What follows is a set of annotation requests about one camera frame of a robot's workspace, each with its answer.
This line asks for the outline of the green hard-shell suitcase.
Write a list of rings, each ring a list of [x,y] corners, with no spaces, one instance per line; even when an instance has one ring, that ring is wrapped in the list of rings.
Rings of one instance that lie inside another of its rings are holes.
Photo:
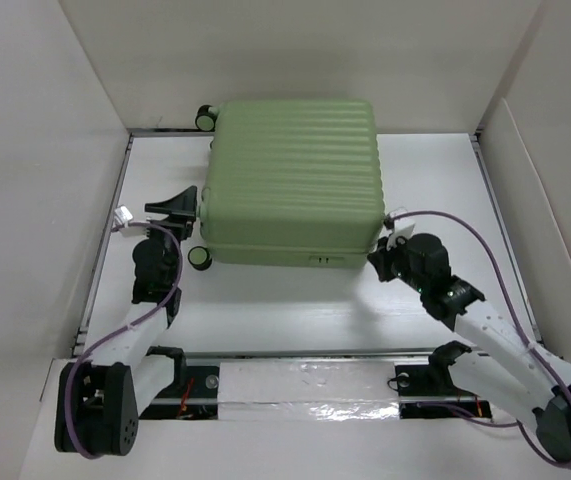
[[[204,115],[200,235],[214,261],[363,267],[385,210],[369,102],[236,100]]]

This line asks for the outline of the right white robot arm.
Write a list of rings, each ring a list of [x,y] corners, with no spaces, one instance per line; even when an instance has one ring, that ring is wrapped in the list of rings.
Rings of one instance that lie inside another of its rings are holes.
[[[430,355],[430,387],[480,395],[532,431],[552,462],[570,463],[571,364],[522,338],[480,290],[452,274],[438,237],[404,230],[380,238],[367,259],[380,281],[408,285],[427,314],[460,337]]]

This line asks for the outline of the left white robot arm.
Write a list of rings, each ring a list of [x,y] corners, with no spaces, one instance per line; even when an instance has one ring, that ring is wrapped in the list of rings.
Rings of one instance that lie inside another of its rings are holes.
[[[182,241],[197,219],[198,190],[144,210],[137,221],[125,206],[113,213],[111,230],[138,235],[132,250],[131,304],[116,329],[86,347],[60,373],[54,447],[90,460],[125,456],[134,445],[139,418],[159,393],[177,396],[187,387],[186,358],[160,336],[178,316],[182,291]]]

